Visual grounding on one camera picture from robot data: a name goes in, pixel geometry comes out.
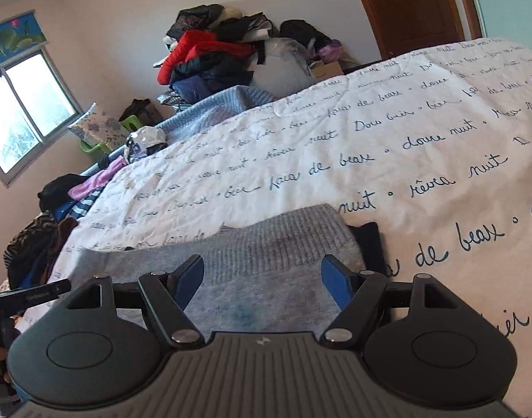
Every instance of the gray knit fabric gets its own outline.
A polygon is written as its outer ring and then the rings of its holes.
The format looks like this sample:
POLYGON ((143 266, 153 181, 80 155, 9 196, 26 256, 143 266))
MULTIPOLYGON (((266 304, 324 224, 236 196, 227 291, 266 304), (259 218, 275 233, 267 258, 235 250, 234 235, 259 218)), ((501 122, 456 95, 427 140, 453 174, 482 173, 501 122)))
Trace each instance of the gray knit fabric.
MULTIPOLYGON (((125 252, 85 250, 77 285, 97 272, 114 282, 173 271, 192 254, 205 263, 204 281, 185 313, 208 337, 212 331, 320 334, 339 313, 322 284, 321 261, 332 254, 364 269, 353 235, 329 205, 293 210, 242 229, 224 228, 201 241, 125 252)), ((121 317, 142 324, 140 312, 121 317)))

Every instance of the cardboard box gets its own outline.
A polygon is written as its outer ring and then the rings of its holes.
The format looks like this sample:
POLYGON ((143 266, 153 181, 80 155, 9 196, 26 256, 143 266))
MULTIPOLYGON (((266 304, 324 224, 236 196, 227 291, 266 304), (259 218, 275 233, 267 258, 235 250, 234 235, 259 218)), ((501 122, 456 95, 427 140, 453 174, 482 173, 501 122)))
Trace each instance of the cardboard box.
POLYGON ((341 66, 337 61, 329 64, 318 64, 312 69, 312 73, 319 82, 323 82, 328 78, 343 75, 341 66))

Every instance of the white duvet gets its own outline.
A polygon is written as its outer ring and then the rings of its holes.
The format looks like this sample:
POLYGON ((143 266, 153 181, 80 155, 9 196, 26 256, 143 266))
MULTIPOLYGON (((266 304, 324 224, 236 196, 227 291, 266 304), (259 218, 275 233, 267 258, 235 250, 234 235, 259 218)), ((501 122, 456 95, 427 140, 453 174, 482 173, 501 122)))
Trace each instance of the white duvet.
POLYGON ((405 54, 124 168, 51 280, 81 247, 180 243, 319 203, 377 221, 398 280, 431 273, 497 325, 518 353, 506 401, 532 416, 532 50, 510 41, 405 54))

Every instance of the pink clothing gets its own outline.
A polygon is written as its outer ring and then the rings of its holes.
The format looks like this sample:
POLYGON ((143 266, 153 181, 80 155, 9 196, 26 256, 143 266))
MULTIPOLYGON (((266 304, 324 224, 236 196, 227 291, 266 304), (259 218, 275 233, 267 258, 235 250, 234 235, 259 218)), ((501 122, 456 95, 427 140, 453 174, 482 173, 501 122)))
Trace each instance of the pink clothing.
POLYGON ((85 182, 82 182, 80 185, 77 185, 76 187, 72 187, 69 190, 69 196, 72 199, 75 199, 77 201, 80 201, 81 199, 86 198, 86 196, 88 196, 96 188, 103 187, 104 185, 106 185, 107 182, 113 179, 113 176, 117 173, 117 171, 119 171, 121 168, 125 166, 126 166, 126 160, 124 159, 124 157, 121 156, 113 160, 109 164, 107 169, 97 172, 85 182))

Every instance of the green plastic stool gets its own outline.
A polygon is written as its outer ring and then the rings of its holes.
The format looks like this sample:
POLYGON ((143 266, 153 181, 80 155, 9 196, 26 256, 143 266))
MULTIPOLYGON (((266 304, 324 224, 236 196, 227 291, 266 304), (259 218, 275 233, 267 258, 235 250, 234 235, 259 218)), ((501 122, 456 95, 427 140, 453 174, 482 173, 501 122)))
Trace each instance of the green plastic stool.
POLYGON ((144 125, 140 122, 136 115, 130 115, 128 118, 123 119, 123 121, 120 121, 120 123, 129 132, 136 132, 136 130, 144 127, 144 125))
POLYGON ((80 149, 87 154, 93 154, 97 152, 98 149, 101 150, 103 154, 110 154, 111 150, 107 147, 105 143, 98 143, 93 148, 88 145, 84 140, 80 140, 80 149))

